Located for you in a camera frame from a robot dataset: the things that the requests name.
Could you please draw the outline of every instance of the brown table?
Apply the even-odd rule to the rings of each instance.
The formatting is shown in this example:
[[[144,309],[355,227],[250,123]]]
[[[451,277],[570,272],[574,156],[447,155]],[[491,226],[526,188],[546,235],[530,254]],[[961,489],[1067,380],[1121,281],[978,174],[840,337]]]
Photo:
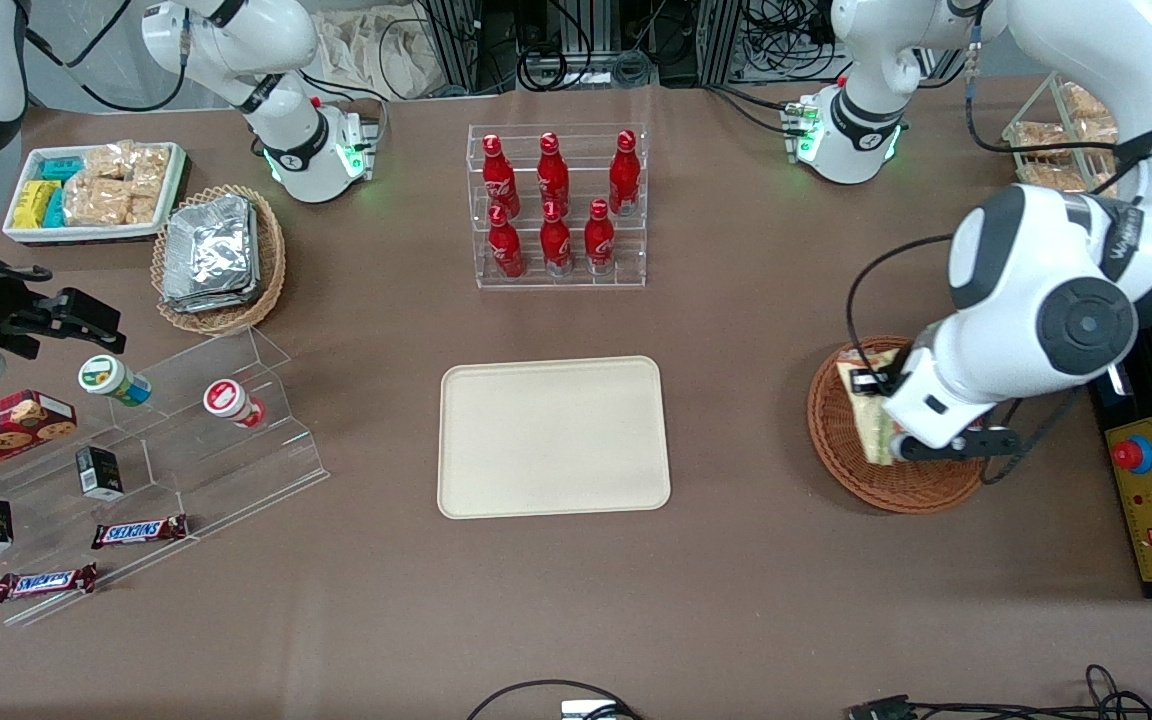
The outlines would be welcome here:
[[[980,126],[1001,128],[1037,83],[986,83]],[[476,290],[468,124],[621,119],[653,132],[646,290]],[[288,395],[333,477],[123,589],[0,626],[0,720],[454,720],[541,676],[602,684],[660,720],[838,717],[895,692],[1079,702],[1093,661],[1152,692],[1152,602],[1085,402],[1009,480],[931,518],[870,510],[814,456],[808,381],[844,340],[856,270],[954,228],[1011,176],[1010,158],[970,143],[960,92],[924,92],[909,119],[879,177],[840,187],[788,167],[772,132],[700,91],[403,104],[376,182],[308,206],[247,153],[237,113],[32,115],[28,147],[176,141],[196,162],[191,191],[270,197],[291,270],[262,328],[291,353]],[[134,366],[200,340],[156,314],[146,245],[0,238],[0,255],[120,306]],[[946,314],[943,264],[945,250],[920,250],[873,274],[861,332],[911,334]],[[40,359],[10,363],[0,395],[76,395],[90,354],[45,341]],[[630,354],[662,372],[668,505],[439,515],[445,370]],[[488,715],[555,717],[564,697],[531,691]]]

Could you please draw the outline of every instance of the silver foil package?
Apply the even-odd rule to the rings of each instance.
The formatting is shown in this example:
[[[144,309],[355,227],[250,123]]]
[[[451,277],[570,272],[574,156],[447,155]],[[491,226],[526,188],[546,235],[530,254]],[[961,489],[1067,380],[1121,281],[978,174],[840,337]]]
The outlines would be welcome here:
[[[245,305],[260,296],[256,207],[228,194],[175,211],[168,221],[162,302],[177,313]]]

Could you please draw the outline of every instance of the wicker basket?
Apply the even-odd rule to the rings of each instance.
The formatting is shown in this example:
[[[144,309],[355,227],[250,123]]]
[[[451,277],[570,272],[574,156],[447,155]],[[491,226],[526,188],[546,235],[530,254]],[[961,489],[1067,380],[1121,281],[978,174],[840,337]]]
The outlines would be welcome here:
[[[278,218],[270,203],[259,192],[247,187],[223,184],[210,187],[197,195],[191,195],[180,203],[180,206],[198,205],[212,202],[221,195],[234,192],[251,200],[256,206],[256,237],[260,242],[260,278],[262,295],[251,305],[220,306],[217,310],[205,310],[202,313],[177,313],[159,302],[159,314],[182,331],[222,336],[237,332],[247,325],[256,325],[274,309],[278,296],[283,291],[283,279],[287,275],[287,247],[283,245],[283,228],[279,227]],[[150,266],[150,282],[162,296],[162,257],[166,247],[166,225],[159,228],[159,237],[154,241],[154,264]]]
[[[865,338],[867,353],[881,353],[909,344],[905,338]],[[869,505],[884,510],[931,514],[965,502],[980,487],[983,460],[965,462],[937,460],[874,465],[865,460],[856,433],[855,415],[847,388],[838,378],[838,353],[831,353],[812,378],[808,393],[808,429],[812,445],[829,473]]]

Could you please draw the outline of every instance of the bottle cap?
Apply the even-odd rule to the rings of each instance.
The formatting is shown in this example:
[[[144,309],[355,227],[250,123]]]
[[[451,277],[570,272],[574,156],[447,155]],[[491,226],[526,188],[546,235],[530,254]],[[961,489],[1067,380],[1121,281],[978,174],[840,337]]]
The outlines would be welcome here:
[[[113,355],[96,355],[78,369],[78,385],[93,395],[105,395],[127,377],[127,365]]]
[[[202,404],[218,418],[230,418],[247,406],[247,391],[241,384],[230,381],[228,378],[215,381],[202,393]]]

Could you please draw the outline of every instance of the red bottle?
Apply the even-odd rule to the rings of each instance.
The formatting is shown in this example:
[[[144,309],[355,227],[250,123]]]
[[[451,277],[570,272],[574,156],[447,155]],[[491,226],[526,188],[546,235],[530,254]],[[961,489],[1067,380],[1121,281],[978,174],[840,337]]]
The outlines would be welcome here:
[[[616,136],[616,158],[612,159],[612,194],[608,204],[616,215],[631,215],[639,211],[639,154],[635,151],[637,137],[623,129]]]
[[[536,176],[540,181],[540,202],[554,202],[559,214],[567,218],[571,183],[567,179],[567,161],[558,152],[558,136],[553,132],[540,136],[540,162],[536,165]]]
[[[540,250],[545,253],[545,272],[561,278],[573,272],[573,234],[567,229],[558,203],[544,204],[545,223],[540,225]]]
[[[616,240],[616,228],[607,219],[607,200],[602,197],[590,202],[589,222],[585,223],[585,256],[589,272],[596,275],[609,274],[616,263],[612,260],[612,242]]]
[[[494,135],[483,137],[483,184],[488,187],[488,197],[493,205],[500,205],[509,211],[509,218],[517,218],[521,210],[518,187],[513,181],[513,167],[500,150],[500,138]]]
[[[488,220],[492,220],[488,243],[492,245],[492,258],[497,262],[503,276],[518,278],[526,273],[526,260],[522,258],[518,232],[513,229],[506,213],[502,205],[493,205],[488,210]]]

